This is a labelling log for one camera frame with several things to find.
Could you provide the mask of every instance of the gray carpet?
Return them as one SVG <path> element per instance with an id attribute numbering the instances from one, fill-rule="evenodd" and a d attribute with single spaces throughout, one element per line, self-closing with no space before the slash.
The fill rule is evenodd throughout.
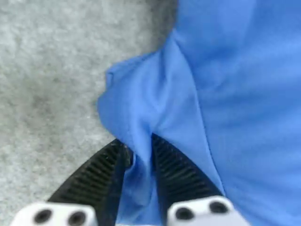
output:
<path id="1" fill-rule="evenodd" d="M 161 45 L 175 0 L 0 0 L 0 225 L 113 140 L 95 102 L 113 63 Z"/>

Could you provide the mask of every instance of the ridged texture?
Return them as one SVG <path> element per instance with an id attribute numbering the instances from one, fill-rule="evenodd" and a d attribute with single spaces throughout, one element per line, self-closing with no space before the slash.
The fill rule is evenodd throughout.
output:
<path id="1" fill-rule="evenodd" d="M 99 225 L 114 226 L 129 152 L 114 140 L 74 172 L 48 201 L 90 205 Z"/>
<path id="2" fill-rule="evenodd" d="M 164 223 L 168 208 L 175 202 L 222 195 L 186 155 L 155 134 L 152 135 L 152 151 L 158 199 Z"/>

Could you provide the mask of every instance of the floor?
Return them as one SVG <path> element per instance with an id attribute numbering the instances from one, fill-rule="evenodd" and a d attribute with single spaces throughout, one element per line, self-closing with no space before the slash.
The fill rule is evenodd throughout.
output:
<path id="1" fill-rule="evenodd" d="M 113 140 L 104 72 L 161 45 L 175 2 L 0 0 L 0 225 Z"/>

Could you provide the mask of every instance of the blue shirt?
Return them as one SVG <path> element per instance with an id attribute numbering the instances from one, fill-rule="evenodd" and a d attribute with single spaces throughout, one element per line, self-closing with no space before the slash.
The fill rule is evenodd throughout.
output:
<path id="1" fill-rule="evenodd" d="M 151 134 L 257 226 L 301 225 L 301 1 L 179 0 L 164 46 L 107 72 L 103 125 L 135 153 L 118 222 L 160 225 Z"/>

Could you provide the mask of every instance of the white plastic piece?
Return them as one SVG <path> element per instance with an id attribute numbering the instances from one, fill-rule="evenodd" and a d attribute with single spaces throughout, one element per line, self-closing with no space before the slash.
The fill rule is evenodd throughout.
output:
<path id="1" fill-rule="evenodd" d="M 213 213 L 210 205 L 221 203 L 227 209 L 225 213 Z M 193 217 L 178 219 L 177 211 L 188 209 Z M 250 224 L 238 213 L 230 200 L 221 196 L 211 196 L 204 199 L 196 199 L 173 204 L 167 213 L 168 226 L 250 226 Z"/>
<path id="2" fill-rule="evenodd" d="M 42 223 L 37 223 L 35 218 L 41 211 L 47 210 L 51 212 L 48 220 Z M 84 220 L 76 225 L 70 224 L 70 217 L 74 213 L 84 214 Z M 10 226 L 97 226 L 95 210 L 90 206 L 52 203 L 52 202 L 38 202 L 26 206 L 20 210 Z"/>

